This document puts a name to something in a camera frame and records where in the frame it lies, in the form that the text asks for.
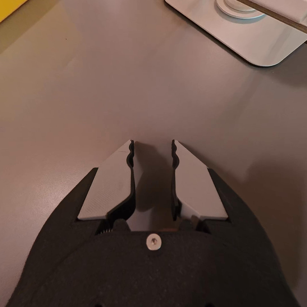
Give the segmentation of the yellow paper sheet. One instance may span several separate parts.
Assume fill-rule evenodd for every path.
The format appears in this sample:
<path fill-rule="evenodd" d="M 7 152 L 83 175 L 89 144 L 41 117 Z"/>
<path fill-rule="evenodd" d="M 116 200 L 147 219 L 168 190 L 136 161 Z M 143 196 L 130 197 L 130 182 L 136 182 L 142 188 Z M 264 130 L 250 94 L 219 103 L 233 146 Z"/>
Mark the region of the yellow paper sheet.
<path fill-rule="evenodd" d="M 5 20 L 20 6 L 22 6 L 26 0 L 1 0 L 0 1 L 0 22 Z"/>

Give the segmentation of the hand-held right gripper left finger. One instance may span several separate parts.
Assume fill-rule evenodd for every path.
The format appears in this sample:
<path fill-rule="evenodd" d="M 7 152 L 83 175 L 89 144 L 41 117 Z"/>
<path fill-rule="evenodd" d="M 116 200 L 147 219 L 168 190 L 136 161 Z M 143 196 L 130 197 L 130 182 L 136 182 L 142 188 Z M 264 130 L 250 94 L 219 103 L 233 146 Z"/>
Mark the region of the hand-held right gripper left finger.
<path fill-rule="evenodd" d="M 128 220 L 136 209 L 134 141 L 128 140 L 98 167 L 79 220 Z"/>

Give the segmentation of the white stand base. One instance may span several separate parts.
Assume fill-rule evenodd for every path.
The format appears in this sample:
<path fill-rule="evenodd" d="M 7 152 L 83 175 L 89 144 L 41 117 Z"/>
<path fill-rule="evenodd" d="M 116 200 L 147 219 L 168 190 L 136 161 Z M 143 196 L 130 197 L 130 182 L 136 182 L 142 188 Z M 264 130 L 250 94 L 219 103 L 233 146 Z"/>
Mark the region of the white stand base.
<path fill-rule="evenodd" d="M 272 17 L 240 19 L 226 14 L 225 1 L 165 1 L 249 63 L 270 67 L 280 63 L 306 40 L 307 35 Z"/>

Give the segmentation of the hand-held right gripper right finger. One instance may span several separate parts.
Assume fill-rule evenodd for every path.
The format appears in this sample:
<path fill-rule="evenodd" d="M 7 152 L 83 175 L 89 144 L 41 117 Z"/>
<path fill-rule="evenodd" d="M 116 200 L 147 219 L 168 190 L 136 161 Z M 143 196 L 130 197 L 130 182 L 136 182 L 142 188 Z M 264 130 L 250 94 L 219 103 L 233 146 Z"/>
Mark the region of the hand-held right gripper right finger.
<path fill-rule="evenodd" d="M 179 141 L 172 140 L 171 212 L 177 218 L 226 220 L 227 212 L 208 167 Z"/>

